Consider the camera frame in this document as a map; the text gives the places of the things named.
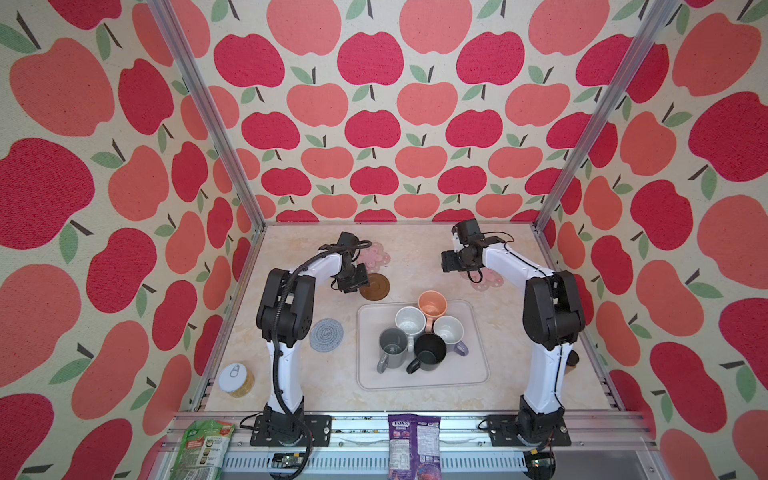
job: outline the mug handle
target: mug handle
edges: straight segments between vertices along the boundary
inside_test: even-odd
[[[389,364],[389,355],[382,353],[382,358],[379,359],[379,364],[376,366],[376,371],[379,373],[384,373],[387,364]]]
[[[410,362],[410,364],[408,364],[408,366],[406,367],[406,372],[408,372],[408,374],[410,375],[414,373],[416,370],[418,370],[420,366],[422,366],[421,360],[413,359],[413,361]]]
[[[469,354],[469,348],[467,348],[464,342],[456,343],[453,346],[453,351],[458,353],[461,356],[467,356]]]

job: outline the black mounting plate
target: black mounting plate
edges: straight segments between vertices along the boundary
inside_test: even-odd
[[[316,447],[327,447],[331,440],[331,424],[333,417],[330,415],[305,415],[304,423],[312,432],[312,445]],[[263,415],[256,418],[256,424],[253,426],[253,433],[250,434],[250,446],[252,447],[304,447],[306,446],[306,437],[304,435],[293,445],[283,445],[279,440],[267,437],[266,424],[263,422]]]
[[[542,447],[543,445],[529,445],[523,443],[518,437],[517,415],[488,415],[485,417],[486,427],[491,437],[491,445],[494,447]],[[571,436],[565,428],[565,422],[560,421],[554,428],[552,435],[553,447],[570,447]]]

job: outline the snack bag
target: snack bag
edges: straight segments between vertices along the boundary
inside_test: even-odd
[[[389,416],[389,480],[442,480],[440,417]]]
[[[198,420],[181,437],[170,480],[218,480],[234,425],[216,420]]]

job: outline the wall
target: wall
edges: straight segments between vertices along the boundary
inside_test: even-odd
[[[0,22],[0,478],[145,478],[250,222],[146,3],[3,2]]]
[[[669,52],[661,89],[612,114],[617,153],[554,215],[601,361],[677,480],[768,478],[768,4],[746,4],[682,5],[649,55]]]
[[[623,0],[195,3],[271,222],[532,220],[640,25],[608,21]]]

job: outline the plastic tray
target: plastic tray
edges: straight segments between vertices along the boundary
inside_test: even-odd
[[[433,386],[473,385],[488,380],[488,362],[482,348],[472,305],[464,300],[449,300],[446,315],[461,320],[464,326],[464,343],[469,355],[460,356],[449,351],[440,366],[431,372],[421,369],[412,375],[407,365],[415,358],[408,353],[406,361],[398,369],[376,371],[379,361],[379,334],[395,326],[395,315],[404,306],[416,303],[372,303],[357,311],[357,382],[365,390],[411,389]]]

